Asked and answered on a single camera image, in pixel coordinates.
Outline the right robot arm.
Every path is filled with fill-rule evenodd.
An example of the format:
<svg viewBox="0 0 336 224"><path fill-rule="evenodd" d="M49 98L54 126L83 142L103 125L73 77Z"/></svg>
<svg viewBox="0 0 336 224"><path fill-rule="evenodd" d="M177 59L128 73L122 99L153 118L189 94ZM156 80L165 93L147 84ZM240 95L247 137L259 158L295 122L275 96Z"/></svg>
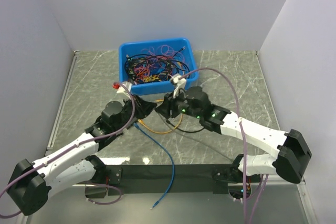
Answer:
<svg viewBox="0 0 336 224"><path fill-rule="evenodd" d="M302 181L312 152L301 132L274 130L210 102L201 87L192 87L178 95L164 97L156 112L166 119L185 114L199 120L210 132L246 140L264 151L262 155L239 155L231 168L234 180L242 182L258 174L278 175L287 182Z"/></svg>

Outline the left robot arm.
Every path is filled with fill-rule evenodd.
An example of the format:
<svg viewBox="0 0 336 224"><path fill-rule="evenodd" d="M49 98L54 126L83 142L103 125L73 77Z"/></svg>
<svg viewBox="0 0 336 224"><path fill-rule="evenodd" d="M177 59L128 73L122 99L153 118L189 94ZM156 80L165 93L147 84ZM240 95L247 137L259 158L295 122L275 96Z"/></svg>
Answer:
<svg viewBox="0 0 336 224"><path fill-rule="evenodd" d="M155 102L132 95L122 103L107 103L94 124L74 141L33 162L16 164L5 189L19 212L29 216L37 212L54 194L80 182L104 180L106 166L95 154L112 143L138 119L156 108Z"/></svg>

